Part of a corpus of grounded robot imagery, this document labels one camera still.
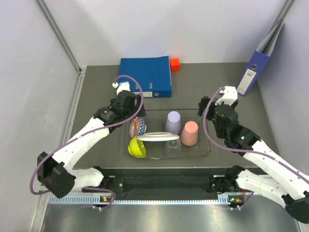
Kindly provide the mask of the red blue patterned bowl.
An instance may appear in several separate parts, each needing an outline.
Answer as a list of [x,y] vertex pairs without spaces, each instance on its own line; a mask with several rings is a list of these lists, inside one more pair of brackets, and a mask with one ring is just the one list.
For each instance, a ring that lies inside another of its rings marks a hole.
[[130,125],[130,137],[133,138],[135,136],[143,135],[146,133],[147,126],[143,118],[136,117],[131,121]]

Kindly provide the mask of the pink plastic cup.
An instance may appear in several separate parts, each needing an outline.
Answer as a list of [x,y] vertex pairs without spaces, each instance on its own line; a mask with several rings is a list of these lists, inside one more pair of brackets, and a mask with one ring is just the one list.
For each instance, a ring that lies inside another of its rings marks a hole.
[[181,133],[181,142],[186,146],[193,146],[198,141],[198,124],[188,121]]

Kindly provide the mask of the white watermelon plate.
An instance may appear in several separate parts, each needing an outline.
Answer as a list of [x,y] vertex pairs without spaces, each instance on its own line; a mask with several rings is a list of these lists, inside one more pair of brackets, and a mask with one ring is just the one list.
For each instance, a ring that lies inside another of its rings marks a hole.
[[143,142],[166,142],[170,140],[177,140],[179,138],[179,135],[172,134],[170,132],[149,132],[137,136],[137,139]]

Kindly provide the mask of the lilac plastic cup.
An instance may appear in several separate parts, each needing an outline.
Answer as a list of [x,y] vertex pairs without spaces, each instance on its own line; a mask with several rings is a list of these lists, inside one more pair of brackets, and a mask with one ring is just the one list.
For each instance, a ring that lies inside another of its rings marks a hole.
[[172,134],[179,134],[181,128],[181,115],[177,111],[169,112],[165,123],[165,131]]

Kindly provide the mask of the clear glass tumbler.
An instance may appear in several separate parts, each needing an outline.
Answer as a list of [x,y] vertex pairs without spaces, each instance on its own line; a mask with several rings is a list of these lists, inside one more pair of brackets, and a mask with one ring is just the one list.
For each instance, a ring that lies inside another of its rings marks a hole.
[[164,156],[178,157],[181,153],[181,148],[180,139],[167,141],[164,147]]

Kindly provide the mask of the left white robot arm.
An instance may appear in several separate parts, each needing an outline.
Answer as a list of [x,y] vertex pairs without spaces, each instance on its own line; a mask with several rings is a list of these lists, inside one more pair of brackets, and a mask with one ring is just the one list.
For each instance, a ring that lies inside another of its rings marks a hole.
[[109,179],[104,177],[100,168],[75,169],[75,164],[116,128],[137,116],[145,115],[143,98],[131,91],[122,90],[110,101],[108,107],[98,109],[88,123],[64,145],[50,155],[42,152],[38,156],[38,181],[57,198],[85,187],[106,191]]

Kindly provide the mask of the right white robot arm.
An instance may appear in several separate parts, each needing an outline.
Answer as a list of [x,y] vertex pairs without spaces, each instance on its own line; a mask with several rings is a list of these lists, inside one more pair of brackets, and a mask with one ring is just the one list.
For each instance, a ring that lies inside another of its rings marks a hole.
[[214,125],[216,136],[224,140],[224,150],[239,154],[257,165],[271,178],[253,174],[248,169],[233,166],[225,174],[225,185],[230,191],[245,189],[258,193],[283,207],[297,221],[309,222],[309,177],[282,157],[249,128],[239,124],[235,107],[217,104],[217,100],[202,97],[198,104],[197,115],[203,117],[203,126],[207,121]]

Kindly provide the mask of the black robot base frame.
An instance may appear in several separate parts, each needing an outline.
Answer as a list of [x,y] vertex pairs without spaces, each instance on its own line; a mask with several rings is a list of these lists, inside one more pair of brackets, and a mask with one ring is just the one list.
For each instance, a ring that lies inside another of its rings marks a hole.
[[99,169],[100,189],[112,190],[117,200],[212,200],[235,192],[224,182],[227,168],[115,168]]

